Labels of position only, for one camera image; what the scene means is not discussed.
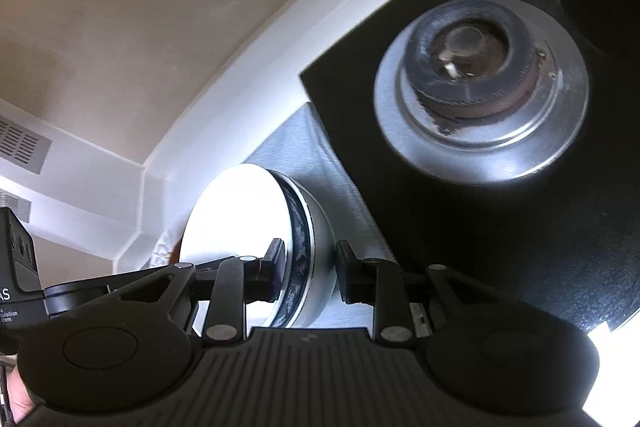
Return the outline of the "person's hand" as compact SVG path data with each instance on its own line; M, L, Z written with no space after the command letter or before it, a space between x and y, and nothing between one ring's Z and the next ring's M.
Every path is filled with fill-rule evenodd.
M35 408L24 381L22 380L18 367L15 366L9 371L6 377L6 390L9 395L10 409L14 421L19 424Z

